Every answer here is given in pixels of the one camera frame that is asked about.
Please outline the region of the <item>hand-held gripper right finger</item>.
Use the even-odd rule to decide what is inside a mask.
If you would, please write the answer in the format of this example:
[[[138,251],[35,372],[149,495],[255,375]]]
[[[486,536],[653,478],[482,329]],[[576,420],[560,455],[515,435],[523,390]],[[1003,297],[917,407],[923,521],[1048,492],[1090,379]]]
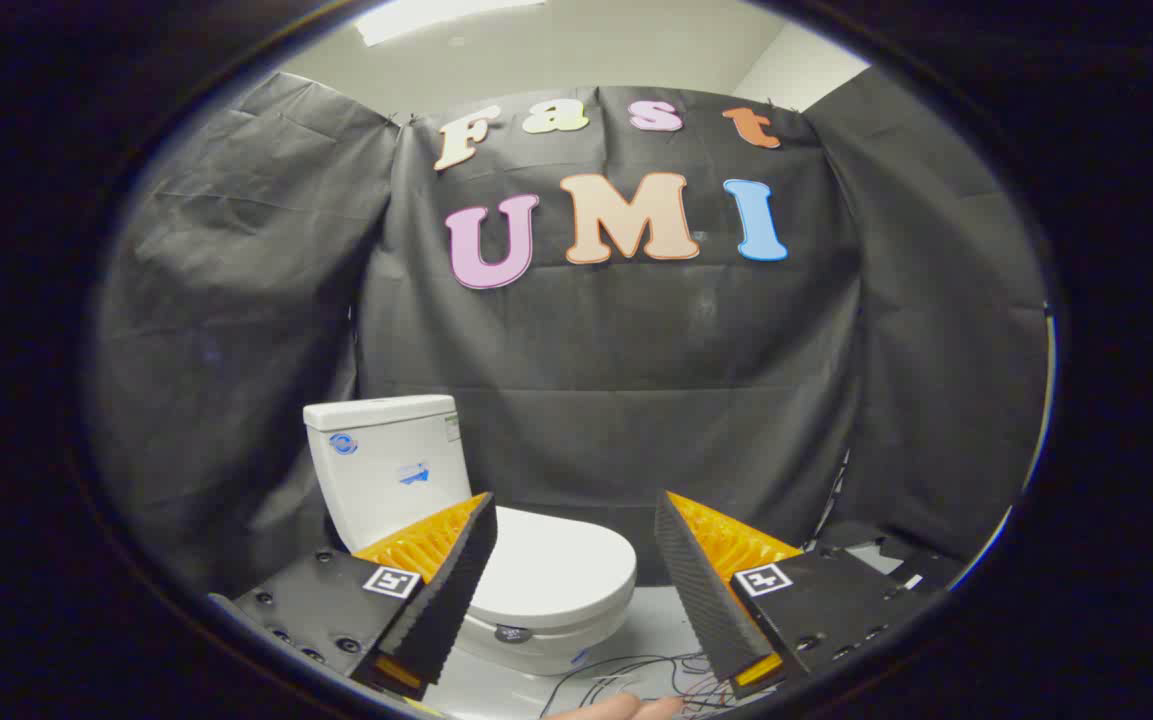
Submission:
[[[800,550],[675,492],[660,493],[654,537],[710,670],[740,700],[851,663],[945,592],[936,575]]]

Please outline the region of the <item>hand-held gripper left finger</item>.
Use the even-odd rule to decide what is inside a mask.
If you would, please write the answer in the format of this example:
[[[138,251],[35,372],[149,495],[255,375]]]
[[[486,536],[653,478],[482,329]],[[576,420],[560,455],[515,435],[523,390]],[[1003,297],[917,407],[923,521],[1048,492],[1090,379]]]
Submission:
[[[366,550],[321,547],[210,600],[284,657],[419,702],[440,680],[497,534],[497,501],[481,493]]]

